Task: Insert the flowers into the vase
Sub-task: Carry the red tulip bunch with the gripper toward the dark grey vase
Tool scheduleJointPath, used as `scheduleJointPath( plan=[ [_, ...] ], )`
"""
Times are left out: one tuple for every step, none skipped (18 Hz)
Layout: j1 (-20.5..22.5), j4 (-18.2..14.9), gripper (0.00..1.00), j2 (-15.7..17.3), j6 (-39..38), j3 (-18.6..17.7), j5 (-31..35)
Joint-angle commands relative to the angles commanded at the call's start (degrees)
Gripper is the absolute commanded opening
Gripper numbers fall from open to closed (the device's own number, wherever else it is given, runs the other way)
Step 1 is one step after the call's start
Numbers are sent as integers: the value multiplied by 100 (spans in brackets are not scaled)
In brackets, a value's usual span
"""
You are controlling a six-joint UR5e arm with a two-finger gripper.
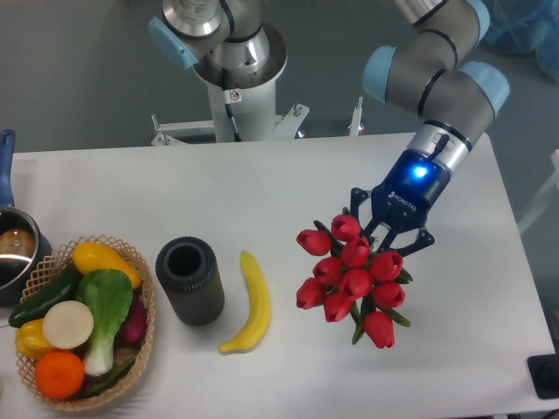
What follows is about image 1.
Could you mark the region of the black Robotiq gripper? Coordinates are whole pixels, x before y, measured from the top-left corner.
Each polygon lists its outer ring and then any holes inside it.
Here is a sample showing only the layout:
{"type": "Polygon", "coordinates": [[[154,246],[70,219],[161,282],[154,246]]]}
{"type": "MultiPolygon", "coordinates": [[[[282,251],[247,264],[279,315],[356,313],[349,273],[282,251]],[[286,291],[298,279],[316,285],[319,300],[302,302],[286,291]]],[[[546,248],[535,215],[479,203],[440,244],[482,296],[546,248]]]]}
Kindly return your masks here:
{"type": "Polygon", "coordinates": [[[442,166],[416,150],[405,150],[379,185],[372,190],[351,189],[350,215],[362,228],[376,230],[378,251],[417,253],[435,244],[424,225],[449,181],[450,172],[442,166]],[[365,220],[360,208],[370,199],[372,216],[365,220]],[[389,234],[393,240],[383,246],[389,234]]]}

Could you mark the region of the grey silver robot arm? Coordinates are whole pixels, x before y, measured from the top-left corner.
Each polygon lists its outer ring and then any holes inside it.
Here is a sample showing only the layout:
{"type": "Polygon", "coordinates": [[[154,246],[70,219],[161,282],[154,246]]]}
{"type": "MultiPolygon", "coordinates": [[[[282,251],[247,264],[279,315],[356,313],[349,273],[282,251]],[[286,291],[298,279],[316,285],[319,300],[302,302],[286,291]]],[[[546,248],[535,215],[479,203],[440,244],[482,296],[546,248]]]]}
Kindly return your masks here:
{"type": "MultiPolygon", "coordinates": [[[[390,249],[408,231],[417,236],[402,256],[430,246],[427,216],[459,166],[495,119],[509,94],[505,76],[467,54],[489,26],[480,1],[401,1],[417,30],[406,48],[385,45],[369,57],[362,86],[370,96],[422,120],[385,179],[372,190],[353,189],[349,212],[370,203],[361,233],[387,232],[377,246],[390,249]]],[[[148,23],[161,53],[193,69],[207,86],[217,141],[283,140],[295,136],[307,108],[277,115],[277,78],[287,54],[283,37],[262,19],[258,1],[166,1],[148,23]]]]}

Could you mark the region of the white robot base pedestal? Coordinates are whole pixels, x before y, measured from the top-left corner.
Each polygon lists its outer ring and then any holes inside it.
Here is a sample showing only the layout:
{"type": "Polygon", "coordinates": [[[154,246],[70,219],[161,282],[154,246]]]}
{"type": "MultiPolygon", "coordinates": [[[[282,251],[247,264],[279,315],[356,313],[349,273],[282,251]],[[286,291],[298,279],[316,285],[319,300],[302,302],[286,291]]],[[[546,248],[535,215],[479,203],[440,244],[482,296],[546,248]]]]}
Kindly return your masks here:
{"type": "Polygon", "coordinates": [[[180,145],[182,138],[209,134],[216,142],[302,138],[308,106],[296,103],[284,115],[276,113],[276,81],[286,63],[285,40],[266,23],[247,40],[216,45],[193,65],[206,85],[211,119],[161,124],[152,115],[151,144],[180,145]]]}

